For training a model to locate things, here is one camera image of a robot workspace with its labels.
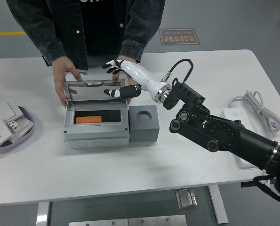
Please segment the person's right hand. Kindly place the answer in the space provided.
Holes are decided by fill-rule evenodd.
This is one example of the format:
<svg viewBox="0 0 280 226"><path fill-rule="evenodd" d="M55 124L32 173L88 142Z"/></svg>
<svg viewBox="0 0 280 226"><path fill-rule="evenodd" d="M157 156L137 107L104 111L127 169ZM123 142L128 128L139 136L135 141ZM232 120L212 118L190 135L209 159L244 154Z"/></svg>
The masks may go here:
<svg viewBox="0 0 280 226"><path fill-rule="evenodd" d="M81 81L80 72L76 69L73 62L66 56L62 56L52 62L53 82L55 84L55 92L66 109L68 98L65 94L63 82L66 81L67 73L71 73L77 81Z"/></svg>

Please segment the person's left hand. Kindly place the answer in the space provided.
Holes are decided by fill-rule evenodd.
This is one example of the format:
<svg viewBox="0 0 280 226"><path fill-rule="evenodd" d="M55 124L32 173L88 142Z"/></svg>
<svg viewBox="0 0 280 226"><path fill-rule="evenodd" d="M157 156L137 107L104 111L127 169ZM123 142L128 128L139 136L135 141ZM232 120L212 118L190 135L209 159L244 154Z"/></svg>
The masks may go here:
<svg viewBox="0 0 280 226"><path fill-rule="evenodd" d="M117 59L118 60L126 60L126 61L130 61L130 62L133 62L133 63L137 63L137 61L135 59L132 59L132 58L127 57L127 56L118 56ZM118 72L117 74L113 74L112 75L112 79L113 80L121 79L120 72ZM128 85L136 85L137 84L137 82L135 82L129 75L127 75L127 80L128 80Z"/></svg>

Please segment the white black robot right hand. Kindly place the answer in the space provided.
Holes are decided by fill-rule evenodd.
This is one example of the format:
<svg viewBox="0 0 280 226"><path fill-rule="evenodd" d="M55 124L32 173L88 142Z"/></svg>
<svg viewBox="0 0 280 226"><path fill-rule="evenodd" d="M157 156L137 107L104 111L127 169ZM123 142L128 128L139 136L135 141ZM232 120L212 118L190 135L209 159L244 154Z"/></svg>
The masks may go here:
<svg viewBox="0 0 280 226"><path fill-rule="evenodd" d="M124 71L136 82L136 85L128 85L120 89L104 91L116 99L134 98L139 96L143 90L149 92L152 100L156 103L163 103L172 90L172 87L165 80L158 80L153 74L137 63L115 59L104 64L102 68L108 69L107 73Z"/></svg>

